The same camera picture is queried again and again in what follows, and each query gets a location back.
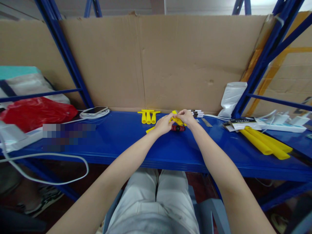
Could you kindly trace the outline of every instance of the yellow foam tube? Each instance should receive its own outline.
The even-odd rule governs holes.
[[[150,112],[153,112],[154,110],[141,110],[141,111],[146,112],[146,123],[151,124],[152,121],[150,119]]]
[[[148,130],[146,130],[145,132],[146,132],[146,134],[148,134],[151,130],[153,130],[155,128],[155,126],[154,127],[152,127],[152,128],[150,128],[150,129],[148,129]]]
[[[152,112],[152,124],[156,123],[156,114],[160,113],[160,111],[154,111]]]
[[[245,129],[247,130],[247,132],[249,132],[250,134],[254,135],[255,137],[257,137],[258,135],[263,136],[264,138],[268,139],[269,141],[271,141],[272,143],[274,143],[276,146],[278,146],[282,151],[284,151],[285,153],[289,153],[291,152],[293,149],[291,147],[289,147],[288,145],[285,145],[284,143],[266,135],[263,134],[261,132],[258,132],[257,130],[252,129],[249,126],[246,126]]]
[[[142,123],[145,124],[146,123],[146,112],[144,111],[139,111],[139,114],[142,114]]]
[[[277,157],[280,160],[290,158],[290,156],[288,154],[286,154],[281,148],[279,148],[277,145],[275,145],[271,140],[263,137],[261,134],[256,134],[256,135],[257,136],[254,136],[254,137],[257,137],[257,139],[262,141],[267,147],[269,147],[271,150],[273,150],[273,154],[275,157]]]
[[[270,155],[273,153],[273,150],[266,146],[259,139],[251,135],[245,129],[239,130],[261,153],[264,155]]]
[[[172,118],[172,120],[173,120],[174,122],[176,122],[179,126],[182,126],[182,125],[183,125],[182,120],[180,120],[179,118]]]

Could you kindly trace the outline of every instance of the metal ruler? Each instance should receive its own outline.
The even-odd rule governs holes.
[[[207,120],[205,120],[204,118],[201,119],[206,124],[207,127],[212,127],[212,125]]]

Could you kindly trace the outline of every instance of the person's hand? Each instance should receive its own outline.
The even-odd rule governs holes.
[[[196,123],[192,112],[187,109],[181,110],[177,115],[174,115],[174,118],[175,117],[179,118],[180,120],[182,120],[183,123],[186,123],[187,125]]]
[[[174,121],[170,121],[171,117],[173,116],[173,113],[170,113],[169,115],[165,115],[161,119],[159,119],[155,125],[155,129],[152,131],[157,132],[159,136],[169,132],[171,130],[171,126],[174,124]]]

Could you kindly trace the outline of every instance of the power strip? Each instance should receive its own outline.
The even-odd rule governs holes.
[[[277,131],[284,131],[284,132],[294,132],[294,133],[302,133],[306,130],[306,127],[304,126],[294,126],[288,123],[283,124],[270,124],[266,123],[267,119],[257,119],[257,123],[260,125],[260,127],[265,130],[277,130]]]

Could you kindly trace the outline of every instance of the person's arm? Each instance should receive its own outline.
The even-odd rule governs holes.
[[[94,234],[129,177],[140,167],[149,149],[163,134],[171,130],[173,114],[162,117],[150,131],[125,152],[97,178],[88,190],[48,231],[66,234]]]
[[[206,167],[221,192],[232,234],[275,233],[233,161],[195,121],[190,111],[182,110],[177,117],[192,131]]]

